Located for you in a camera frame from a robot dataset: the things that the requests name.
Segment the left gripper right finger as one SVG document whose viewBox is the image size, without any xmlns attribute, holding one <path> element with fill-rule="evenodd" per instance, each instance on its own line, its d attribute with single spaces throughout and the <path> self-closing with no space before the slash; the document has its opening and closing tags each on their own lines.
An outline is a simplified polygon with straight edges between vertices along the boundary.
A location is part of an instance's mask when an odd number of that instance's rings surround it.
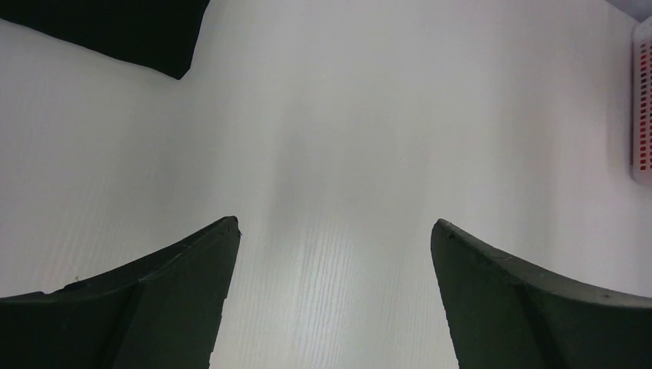
<svg viewBox="0 0 652 369">
<path fill-rule="evenodd" d="M 649 368 L 651 300 L 585 284 L 441 219 L 431 256 L 462 368 Z"/>
</svg>

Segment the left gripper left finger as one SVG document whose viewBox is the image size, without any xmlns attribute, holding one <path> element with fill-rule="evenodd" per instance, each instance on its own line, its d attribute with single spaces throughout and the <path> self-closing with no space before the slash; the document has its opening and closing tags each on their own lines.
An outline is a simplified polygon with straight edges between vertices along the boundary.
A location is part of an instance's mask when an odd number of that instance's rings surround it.
<svg viewBox="0 0 652 369">
<path fill-rule="evenodd" d="M 207 368 L 241 232 L 222 218 L 46 294 L 1 300 L 3 368 Z"/>
</svg>

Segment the folded black t-shirt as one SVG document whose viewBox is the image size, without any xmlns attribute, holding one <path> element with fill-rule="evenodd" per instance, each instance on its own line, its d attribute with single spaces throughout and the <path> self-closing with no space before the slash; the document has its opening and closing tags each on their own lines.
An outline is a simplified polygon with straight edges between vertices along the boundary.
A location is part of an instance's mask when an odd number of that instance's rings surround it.
<svg viewBox="0 0 652 369">
<path fill-rule="evenodd" d="M 1 3 L 1 18 L 180 80 L 191 67 L 208 4 L 15 0 Z"/>
</svg>

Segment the white plastic basket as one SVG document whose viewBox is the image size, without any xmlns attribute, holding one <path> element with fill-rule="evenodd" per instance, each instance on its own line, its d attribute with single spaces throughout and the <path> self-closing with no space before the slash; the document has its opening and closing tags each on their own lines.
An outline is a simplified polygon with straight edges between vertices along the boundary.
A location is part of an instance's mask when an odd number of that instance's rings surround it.
<svg viewBox="0 0 652 369">
<path fill-rule="evenodd" d="M 651 17 L 632 35 L 631 174 L 651 187 Z"/>
</svg>

